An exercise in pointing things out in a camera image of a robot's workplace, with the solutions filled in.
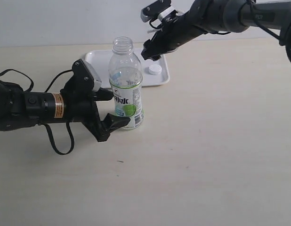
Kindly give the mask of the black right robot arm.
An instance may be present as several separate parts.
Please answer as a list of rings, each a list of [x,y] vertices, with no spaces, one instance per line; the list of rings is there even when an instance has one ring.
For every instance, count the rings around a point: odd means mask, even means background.
[[[170,0],[157,0],[141,10],[141,20],[154,26],[154,35],[143,44],[144,60],[161,55],[205,34],[227,35],[258,27],[284,46],[291,63],[291,0],[257,3],[254,0],[195,0],[181,14]]]

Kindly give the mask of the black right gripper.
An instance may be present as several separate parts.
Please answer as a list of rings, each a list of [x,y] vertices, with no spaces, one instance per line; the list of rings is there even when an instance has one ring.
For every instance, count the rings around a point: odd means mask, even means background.
[[[161,55],[174,52],[185,43],[204,34],[204,30],[188,20],[187,13],[166,23],[151,39],[143,44],[144,60],[157,61]]]

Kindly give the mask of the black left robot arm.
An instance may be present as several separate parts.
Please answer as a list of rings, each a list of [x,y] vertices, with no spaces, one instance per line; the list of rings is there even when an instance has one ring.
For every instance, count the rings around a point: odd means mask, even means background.
[[[59,93],[23,91],[18,84],[0,81],[0,131],[80,122],[98,142],[105,142],[130,121],[110,113],[100,118],[97,102],[111,99],[113,93],[107,89],[80,89],[71,81]]]

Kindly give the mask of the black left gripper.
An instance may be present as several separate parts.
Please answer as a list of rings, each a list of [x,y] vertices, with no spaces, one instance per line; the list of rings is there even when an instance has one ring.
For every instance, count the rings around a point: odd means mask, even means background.
[[[100,88],[87,95],[73,95],[61,90],[60,93],[29,92],[24,94],[25,113],[35,124],[81,122],[98,142],[105,142],[109,133],[127,126],[130,117],[108,113],[100,120],[97,101],[110,101],[113,92]]]

